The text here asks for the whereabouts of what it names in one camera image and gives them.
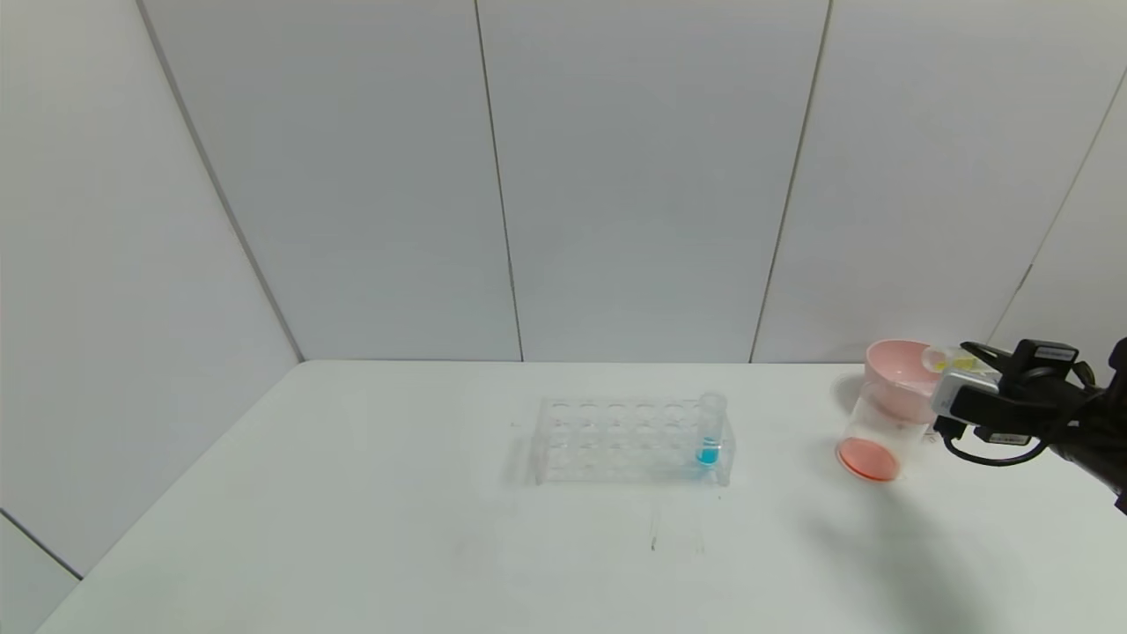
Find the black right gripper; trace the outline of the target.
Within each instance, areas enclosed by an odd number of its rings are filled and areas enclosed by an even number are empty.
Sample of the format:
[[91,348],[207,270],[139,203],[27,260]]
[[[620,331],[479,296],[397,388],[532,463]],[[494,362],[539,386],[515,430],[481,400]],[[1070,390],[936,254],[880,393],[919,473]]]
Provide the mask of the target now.
[[1079,369],[1079,350],[1066,343],[1021,340],[1014,350],[966,341],[961,350],[974,367],[999,370],[999,394],[974,434],[985,443],[1024,446],[1031,439],[1061,446],[1090,446],[1092,429],[1083,425],[1088,390],[1068,381]]

